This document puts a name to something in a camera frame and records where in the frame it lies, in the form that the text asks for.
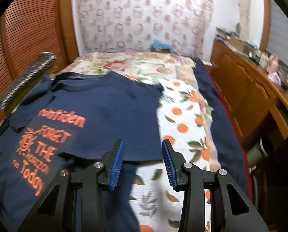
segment dark blue fabric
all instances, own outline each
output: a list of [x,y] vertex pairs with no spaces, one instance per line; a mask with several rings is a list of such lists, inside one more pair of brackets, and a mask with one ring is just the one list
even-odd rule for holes
[[221,168],[227,170],[241,189],[248,194],[247,176],[241,147],[234,133],[232,123],[227,111],[218,98],[214,84],[207,74],[200,59],[194,58],[196,67],[193,68],[194,76],[198,82],[199,92],[213,107],[211,133],[218,152],[218,160]]
[[[0,216],[7,229],[17,231],[61,169],[87,167],[112,150],[117,138],[125,141],[124,160],[162,159],[156,117],[162,90],[161,85],[138,83],[115,72],[104,76],[68,72],[54,81],[45,77],[0,128]],[[85,121],[80,126],[53,120],[47,118],[49,110],[69,114],[62,120],[72,115]],[[49,135],[45,127],[59,130],[60,136]],[[24,160],[29,162],[25,167]],[[37,170],[36,161],[48,167]],[[111,232],[138,231],[128,203],[135,170],[135,165],[123,164],[114,192],[104,194]]]
[[63,110],[86,118],[85,126],[70,129],[80,132],[81,142],[66,153],[87,159],[101,159],[116,139],[125,141],[125,161],[162,160],[156,107],[163,87],[137,83],[115,72],[87,76],[67,72],[56,81],[44,80],[21,103],[9,121],[20,129],[42,109]]

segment floral blanket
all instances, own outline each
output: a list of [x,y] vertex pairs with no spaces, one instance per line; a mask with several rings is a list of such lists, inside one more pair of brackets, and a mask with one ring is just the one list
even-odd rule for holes
[[[173,149],[204,170],[220,168],[210,134],[211,111],[198,91],[189,58],[172,54],[91,53],[79,57],[62,72],[106,74],[109,70],[130,79],[164,87],[157,109],[161,140],[169,139]],[[178,231],[184,201],[183,192],[169,184],[162,162],[138,167],[130,196],[130,205],[141,231]],[[205,191],[205,231],[210,231],[210,198]]]

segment window blind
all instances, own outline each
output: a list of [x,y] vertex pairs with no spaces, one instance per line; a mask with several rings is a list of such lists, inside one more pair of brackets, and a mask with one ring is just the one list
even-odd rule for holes
[[288,18],[273,0],[271,5],[272,22],[267,50],[278,55],[279,59],[288,66]]

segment wooden wardrobe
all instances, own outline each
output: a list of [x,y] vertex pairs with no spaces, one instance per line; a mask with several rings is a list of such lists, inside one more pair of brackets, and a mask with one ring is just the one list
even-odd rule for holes
[[54,72],[78,57],[71,0],[14,0],[0,18],[0,94],[44,51],[57,56]]

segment metal screw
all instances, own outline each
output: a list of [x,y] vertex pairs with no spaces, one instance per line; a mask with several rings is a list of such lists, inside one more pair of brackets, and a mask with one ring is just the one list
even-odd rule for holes
[[184,167],[185,168],[191,168],[192,167],[192,163],[191,162],[185,162],[184,163]]
[[96,167],[96,168],[103,167],[103,163],[102,163],[102,162],[96,162],[96,163],[94,164],[94,167]]
[[219,169],[219,170],[218,170],[218,173],[219,173],[220,175],[222,175],[222,176],[225,176],[228,172],[227,172],[226,170],[224,170],[224,169]]
[[61,176],[66,176],[68,173],[69,173],[68,170],[63,169],[63,170],[60,171],[59,174],[60,174]]

